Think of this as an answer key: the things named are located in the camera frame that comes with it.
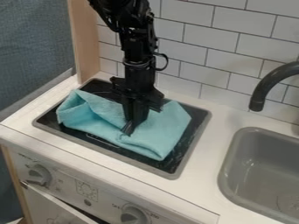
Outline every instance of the black faucet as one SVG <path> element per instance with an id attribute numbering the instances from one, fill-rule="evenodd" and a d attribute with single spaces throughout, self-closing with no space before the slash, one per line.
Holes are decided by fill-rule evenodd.
<path id="1" fill-rule="evenodd" d="M 277 67 L 274 71 L 267 74 L 257 85 L 251 96 L 249 108 L 253 111 L 262 111 L 268 92 L 278 82 L 290 76 L 299 74 L 299 62 L 294 61 L 284 66 Z"/>

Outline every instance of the toy stove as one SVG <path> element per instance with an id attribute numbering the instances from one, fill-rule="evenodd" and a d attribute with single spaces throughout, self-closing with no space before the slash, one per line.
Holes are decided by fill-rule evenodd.
<path id="1" fill-rule="evenodd" d="M 111 93 L 112 84 L 104 80 L 92 79 L 80 88 L 82 91 L 98 95 L 114 102 L 121 102 L 119 95 Z M 156 161 L 151 158 L 139 155 L 133 151 L 124 149 L 95 135 L 83 131 L 69 129 L 59 124 L 56 116 L 56 109 L 60 105 L 47 110 L 37 118 L 33 125 L 42 130 L 48 131 L 56 136 L 66 138 L 77 144 L 81 144 L 92 150 L 98 151 L 112 158 L 119 159 L 125 163 L 134 165 L 148 172 L 155 173 L 167 179 L 176 179 L 184 169 L 184 166 L 191 155 L 201 133 L 211 117 L 206 110 L 195 108 L 183 103 L 180 105 L 191 116 L 191 121 L 184 134 L 174 147 L 173 151 L 163 161 Z"/>

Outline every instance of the black robotic arm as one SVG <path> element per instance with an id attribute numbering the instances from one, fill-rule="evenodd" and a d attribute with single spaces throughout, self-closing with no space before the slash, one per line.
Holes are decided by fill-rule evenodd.
<path id="1" fill-rule="evenodd" d="M 160 112 L 163 94 L 155 89 L 156 71 L 167 67 L 165 54 L 155 52 L 157 37 L 154 14 L 148 0 L 88 0 L 107 26 L 118 32 L 124 51 L 125 79 L 112 77 L 112 91 L 122 97 L 127 124 L 122 132 L 131 135 L 145 121 L 150 109 Z M 166 59 L 165 67 L 156 68 L 156 56 Z"/>

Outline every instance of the towel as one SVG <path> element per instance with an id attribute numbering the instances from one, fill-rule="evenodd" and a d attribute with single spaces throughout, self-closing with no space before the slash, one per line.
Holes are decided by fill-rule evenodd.
<path id="1" fill-rule="evenodd" d="M 85 131 L 158 161 L 173 150 L 191 120 L 176 101 L 170 101 L 160 113 L 150 110 L 148 119 L 127 136 L 121 132 L 126 124 L 122 105 L 81 90 L 73 90 L 56 114 L 67 128 Z"/>

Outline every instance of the white subway tile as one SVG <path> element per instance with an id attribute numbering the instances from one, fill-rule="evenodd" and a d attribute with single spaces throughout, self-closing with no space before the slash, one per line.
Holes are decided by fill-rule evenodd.
<path id="1" fill-rule="evenodd" d="M 232 73 L 229 80 L 228 88 L 233 91 L 251 95 L 260 81 L 261 80 L 257 78 Z M 286 85 L 277 84 L 268 93 L 267 98 L 272 101 L 281 102 L 286 89 Z"/>
<path id="2" fill-rule="evenodd" d="M 213 6 L 176 0 L 162 1 L 161 18 L 195 25 L 211 25 Z"/>
<path id="3" fill-rule="evenodd" d="M 184 42 L 234 52 L 238 35 L 236 32 L 187 24 L 184 31 Z"/>
<path id="4" fill-rule="evenodd" d="M 160 39 L 159 52 L 175 60 L 204 65 L 206 48 Z"/>
<path id="5" fill-rule="evenodd" d="M 275 70 L 277 67 L 283 66 L 283 63 L 280 62 L 274 62 L 271 60 L 265 60 L 264 65 L 261 69 L 261 76 L 260 78 L 264 78 L 267 74 Z"/>
<path id="6" fill-rule="evenodd" d="M 117 45 L 110 45 L 100 42 L 100 56 L 108 60 L 122 61 L 123 52 Z"/>
<path id="7" fill-rule="evenodd" d="M 117 74 L 117 62 L 100 58 L 100 69 L 108 74 Z"/>
<path id="8" fill-rule="evenodd" d="M 267 74 L 269 74 L 270 72 L 275 70 L 277 67 L 280 67 L 283 65 L 284 65 L 283 63 L 265 60 L 264 66 L 261 70 L 261 78 L 264 78 Z M 299 75 L 295 75 L 295 76 L 289 77 L 285 80 L 282 80 L 281 83 L 299 87 Z"/>
<path id="9" fill-rule="evenodd" d="M 201 89 L 200 83 L 190 80 L 182 80 L 177 77 L 161 73 L 158 74 L 157 86 L 159 88 L 164 88 L 182 95 L 189 95 L 196 98 L 198 98 Z"/>
<path id="10" fill-rule="evenodd" d="M 196 66 L 182 62 L 180 77 L 220 88 L 226 88 L 229 73 L 205 66 Z"/>
<path id="11" fill-rule="evenodd" d="M 206 63 L 209 67 L 254 77 L 259 76 L 261 64 L 262 59 L 247 57 L 236 53 L 220 52 L 212 49 L 209 49 Z"/>
<path id="12" fill-rule="evenodd" d="M 117 62 L 117 75 L 124 78 L 124 65 L 120 62 Z"/>
<path id="13" fill-rule="evenodd" d="M 216 7 L 213 27 L 270 37 L 275 16 Z"/>
<path id="14" fill-rule="evenodd" d="M 248 111 L 250 100 L 250 96 L 247 94 L 239 94 L 226 89 L 206 85 L 203 85 L 201 89 L 200 98 L 245 111 Z"/>
<path id="15" fill-rule="evenodd" d="M 287 123 L 299 124 L 299 108 L 276 101 L 266 101 L 265 107 L 261 112 L 253 113 L 261 116 L 272 117 Z"/>
<path id="16" fill-rule="evenodd" d="M 151 11 L 154 12 L 155 17 L 160 17 L 160 1 L 161 0 L 149 0 L 149 7 Z"/>
<path id="17" fill-rule="evenodd" d="M 299 1 L 297 0 L 248 0 L 247 9 L 299 17 Z"/>
<path id="18" fill-rule="evenodd" d="M 155 19 L 155 31 L 159 38 L 183 40 L 184 24 L 170 20 Z"/>
<path id="19" fill-rule="evenodd" d="M 116 34 L 116 45 L 122 46 L 121 41 L 120 41 L 120 36 L 118 34 Z"/>
<path id="20" fill-rule="evenodd" d="M 299 19 L 292 17 L 278 17 L 273 38 L 299 42 Z"/>
<path id="21" fill-rule="evenodd" d="M 296 60 L 299 44 L 241 34 L 237 53 L 280 62 Z"/>
<path id="22" fill-rule="evenodd" d="M 192 2 L 201 4 L 214 4 L 231 8 L 244 9 L 246 0 L 191 0 Z"/>
<path id="23" fill-rule="evenodd" d="M 165 66 L 165 59 L 162 57 L 156 57 L 156 67 L 161 68 Z M 179 61 L 175 59 L 169 59 L 168 66 L 161 72 L 164 74 L 170 74 L 173 76 L 178 76 L 179 73 Z"/>
<path id="24" fill-rule="evenodd" d="M 98 13 L 96 13 L 96 24 L 107 26 L 107 25 L 105 24 L 105 22 L 101 19 L 101 17 L 99 16 Z"/>
<path id="25" fill-rule="evenodd" d="M 299 88 L 289 87 L 283 102 L 299 107 Z"/>
<path id="26" fill-rule="evenodd" d="M 98 25 L 98 38 L 99 41 L 112 45 L 116 44 L 116 33 L 111 31 L 107 26 Z"/>

